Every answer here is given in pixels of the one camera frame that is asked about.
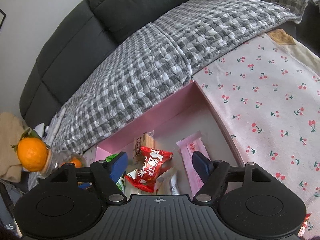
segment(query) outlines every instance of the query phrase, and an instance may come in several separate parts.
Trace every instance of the sofa backrest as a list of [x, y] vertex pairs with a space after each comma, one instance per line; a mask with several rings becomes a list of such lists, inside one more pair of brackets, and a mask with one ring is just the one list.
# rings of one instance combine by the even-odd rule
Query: sofa backrest
[[84, 0], [43, 46], [20, 98], [34, 128], [46, 125], [95, 68], [135, 31], [188, 0]]

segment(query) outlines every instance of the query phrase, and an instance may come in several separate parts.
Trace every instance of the orange fruit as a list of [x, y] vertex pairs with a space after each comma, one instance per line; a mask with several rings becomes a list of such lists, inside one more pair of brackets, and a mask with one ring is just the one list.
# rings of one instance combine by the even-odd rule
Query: orange fruit
[[48, 149], [42, 140], [26, 137], [18, 143], [17, 155], [28, 171], [41, 171], [47, 161]]
[[76, 157], [73, 157], [72, 160], [69, 161], [69, 163], [74, 163], [75, 166], [76, 166], [76, 168], [81, 168], [81, 167], [82, 167], [81, 161], [80, 161], [78, 158], [76, 158]]

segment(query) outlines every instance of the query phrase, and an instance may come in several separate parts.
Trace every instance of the black picture frame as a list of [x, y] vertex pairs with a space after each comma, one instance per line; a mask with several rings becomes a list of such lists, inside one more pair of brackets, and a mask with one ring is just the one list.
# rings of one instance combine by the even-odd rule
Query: black picture frame
[[7, 15], [0, 9], [0, 30], [6, 16]]

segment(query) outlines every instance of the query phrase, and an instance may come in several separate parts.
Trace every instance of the pink snack package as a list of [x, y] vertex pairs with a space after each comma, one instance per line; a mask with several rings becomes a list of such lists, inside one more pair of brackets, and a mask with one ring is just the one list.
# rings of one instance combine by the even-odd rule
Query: pink snack package
[[200, 179], [198, 173], [192, 166], [192, 154], [194, 151], [199, 151], [208, 159], [210, 159], [207, 150], [205, 149], [203, 142], [200, 138], [201, 132], [198, 131], [188, 136], [187, 138], [177, 142], [177, 145], [181, 151], [184, 166], [187, 171], [188, 180], [191, 187], [192, 198], [204, 184]]

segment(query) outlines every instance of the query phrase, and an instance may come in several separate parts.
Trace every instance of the red candy wrapper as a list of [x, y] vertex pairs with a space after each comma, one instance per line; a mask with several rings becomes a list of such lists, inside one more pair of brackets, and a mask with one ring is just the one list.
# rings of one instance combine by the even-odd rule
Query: red candy wrapper
[[170, 160], [173, 153], [141, 146], [141, 154], [145, 159], [142, 169], [136, 169], [125, 177], [136, 188], [152, 193], [162, 164]]

